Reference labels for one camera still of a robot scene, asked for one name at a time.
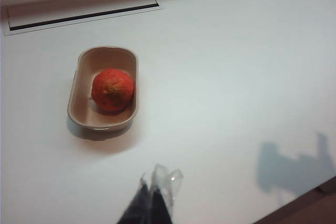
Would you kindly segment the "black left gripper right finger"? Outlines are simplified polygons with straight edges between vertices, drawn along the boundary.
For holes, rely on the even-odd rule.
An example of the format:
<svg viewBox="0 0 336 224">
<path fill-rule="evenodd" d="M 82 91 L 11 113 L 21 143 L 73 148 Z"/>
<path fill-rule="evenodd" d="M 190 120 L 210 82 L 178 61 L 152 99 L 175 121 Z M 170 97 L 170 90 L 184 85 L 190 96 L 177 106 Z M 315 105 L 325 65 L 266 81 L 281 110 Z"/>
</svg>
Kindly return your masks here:
<svg viewBox="0 0 336 224">
<path fill-rule="evenodd" d="M 174 199 L 169 188 L 151 185 L 151 223 L 172 224 L 173 204 Z"/>
</svg>

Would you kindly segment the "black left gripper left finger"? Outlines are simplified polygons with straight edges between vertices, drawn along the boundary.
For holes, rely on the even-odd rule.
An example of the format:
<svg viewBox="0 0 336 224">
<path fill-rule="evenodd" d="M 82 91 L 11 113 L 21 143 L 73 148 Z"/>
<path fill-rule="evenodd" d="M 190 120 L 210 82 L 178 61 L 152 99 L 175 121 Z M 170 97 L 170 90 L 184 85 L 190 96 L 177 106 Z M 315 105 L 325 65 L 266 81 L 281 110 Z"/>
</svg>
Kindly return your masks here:
<svg viewBox="0 0 336 224">
<path fill-rule="evenodd" d="M 117 224 L 148 222 L 151 194 L 146 180 L 141 177 L 139 187 Z"/>
</svg>

